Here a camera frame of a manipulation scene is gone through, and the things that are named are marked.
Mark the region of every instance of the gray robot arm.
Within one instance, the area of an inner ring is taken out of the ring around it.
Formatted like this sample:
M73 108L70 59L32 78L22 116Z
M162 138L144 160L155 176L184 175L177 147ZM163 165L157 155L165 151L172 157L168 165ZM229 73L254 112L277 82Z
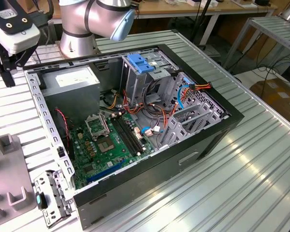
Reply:
M130 0L61 0L62 53L69 58L98 52L93 34L121 41L128 35L134 10Z

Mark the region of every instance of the gray plastic holder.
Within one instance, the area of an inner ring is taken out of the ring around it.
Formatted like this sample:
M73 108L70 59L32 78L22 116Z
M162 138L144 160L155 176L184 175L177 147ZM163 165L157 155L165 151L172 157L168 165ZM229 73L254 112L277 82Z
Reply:
M0 225L36 207L19 138L0 136Z

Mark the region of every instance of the desk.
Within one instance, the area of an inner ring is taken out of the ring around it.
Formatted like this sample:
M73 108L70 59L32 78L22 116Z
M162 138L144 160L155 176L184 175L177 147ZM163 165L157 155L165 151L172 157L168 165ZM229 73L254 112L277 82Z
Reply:
M203 160L86 230L288 231L290 229L290 123L237 82L179 33L97 39L102 53L167 44L245 117ZM42 62L62 59L56 45L37 49ZM0 78L0 135L17 134L31 180L58 168L22 72L16 86ZM0 226L2 231L47 231L37 208ZM52 228L78 232L76 212Z
M54 4L54 16L53 21L55 24L61 24L60 6L57 0L53 0ZM40 9L48 12L47 0L39 1ZM206 31L202 37L200 44L206 44L219 15L232 15L232 14L251 14L251 13L267 13L266 16L271 16L274 10L277 9L275 5L270 7L258 6L256 8L242 8L230 0L225 0L218 4L217 7L208 8L206 15L211 15L211 19L208 23ZM135 16L140 19L143 18L168 18L168 17L185 17L185 16L196 16L198 7L190 6L187 3L179 3L178 5L171 6L163 0L159 1L143 1L140 3L140 13Z

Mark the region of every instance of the chip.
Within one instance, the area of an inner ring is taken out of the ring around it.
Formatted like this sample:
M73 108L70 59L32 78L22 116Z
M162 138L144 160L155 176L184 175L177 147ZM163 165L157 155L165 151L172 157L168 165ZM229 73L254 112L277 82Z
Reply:
M93 170L92 165L87 166L87 167L84 168L84 171L85 171L86 173L89 173L89 172L91 172L92 170Z
M98 147L102 153L115 148L113 141L110 137L104 137L97 141Z

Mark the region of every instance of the metal slotted table surface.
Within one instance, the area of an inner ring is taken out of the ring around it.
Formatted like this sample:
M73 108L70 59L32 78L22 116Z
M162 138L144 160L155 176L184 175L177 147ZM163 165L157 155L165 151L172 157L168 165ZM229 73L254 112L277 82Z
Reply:
M288 231L290 228L290 124L246 90L179 33L98 40L102 52L167 44L211 81L245 118L214 151L179 175L105 217L87 231ZM42 61L62 59L56 45L38 49ZM0 135L17 134L29 174L57 169L22 72L16 86L0 79ZM50 231L80 231L75 212ZM36 208L0 231L46 231Z
M256 40L260 32L264 33L268 37L272 38L273 40L277 41L279 44L290 50L290 22L287 22L279 16L249 18L243 26L238 37L234 41L227 55L226 61L223 64L223 67L226 67L229 64L234 52L245 37L250 26L256 28L257 31L250 40L249 46L247 46L244 51L247 51L249 47L253 45L253 42Z

